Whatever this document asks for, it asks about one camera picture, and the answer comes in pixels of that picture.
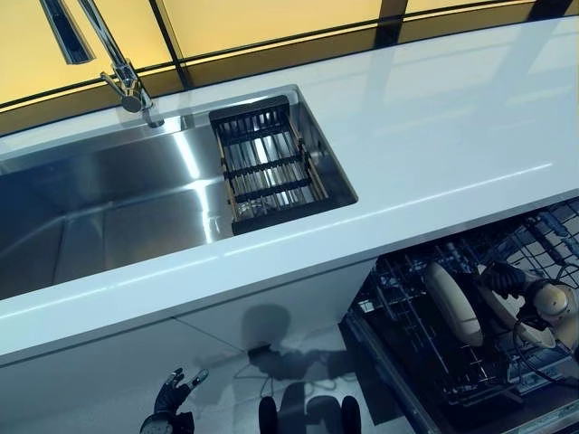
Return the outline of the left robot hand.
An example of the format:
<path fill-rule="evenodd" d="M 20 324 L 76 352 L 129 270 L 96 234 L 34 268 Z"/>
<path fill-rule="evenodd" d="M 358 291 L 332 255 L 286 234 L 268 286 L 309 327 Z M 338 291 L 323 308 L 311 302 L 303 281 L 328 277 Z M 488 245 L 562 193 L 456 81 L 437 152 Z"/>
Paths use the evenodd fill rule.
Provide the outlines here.
<path fill-rule="evenodd" d="M 208 374 L 209 372 L 203 369 L 192 379 L 186 381 L 183 368 L 177 368 L 172 371 L 156 396 L 153 407 L 154 413 L 175 415 L 192 391 L 206 380 Z"/>

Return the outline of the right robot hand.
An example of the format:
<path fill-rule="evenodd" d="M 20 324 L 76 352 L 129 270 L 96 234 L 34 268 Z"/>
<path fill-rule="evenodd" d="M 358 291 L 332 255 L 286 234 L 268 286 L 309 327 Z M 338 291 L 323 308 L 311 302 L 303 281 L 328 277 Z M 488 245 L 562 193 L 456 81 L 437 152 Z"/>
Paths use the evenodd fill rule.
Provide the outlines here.
<path fill-rule="evenodd" d="M 522 269 L 495 261 L 480 273 L 479 284 L 503 298 L 519 297 L 526 292 L 527 277 Z"/>

